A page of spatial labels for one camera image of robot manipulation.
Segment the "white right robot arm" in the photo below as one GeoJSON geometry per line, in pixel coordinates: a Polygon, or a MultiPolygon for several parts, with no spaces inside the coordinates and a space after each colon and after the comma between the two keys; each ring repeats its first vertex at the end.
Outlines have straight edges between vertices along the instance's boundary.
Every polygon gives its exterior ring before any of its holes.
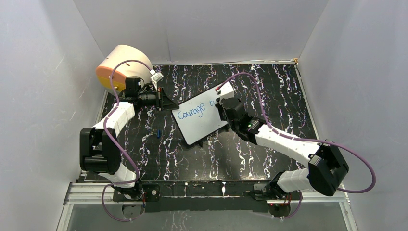
{"type": "Polygon", "coordinates": [[[271,129],[258,117],[250,116],[237,98],[217,99],[220,118],[244,141],[271,148],[303,165],[302,169],[279,172],[268,186],[259,190],[263,197],[284,199],[294,191],[315,190],[333,196],[349,171],[338,147],[271,129]]]}

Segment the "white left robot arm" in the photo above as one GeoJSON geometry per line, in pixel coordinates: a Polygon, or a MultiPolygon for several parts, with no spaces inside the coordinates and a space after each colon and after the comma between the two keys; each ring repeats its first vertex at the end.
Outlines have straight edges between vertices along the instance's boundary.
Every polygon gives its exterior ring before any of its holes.
{"type": "Polygon", "coordinates": [[[154,106],[158,111],[179,109],[161,87],[145,84],[141,77],[127,77],[119,93],[119,104],[96,125],[79,134],[79,163],[83,171],[94,172],[111,182],[111,187],[131,200],[144,193],[139,172],[128,169],[121,160],[124,149],[118,147],[120,131],[135,116],[136,109],[154,106]]]}

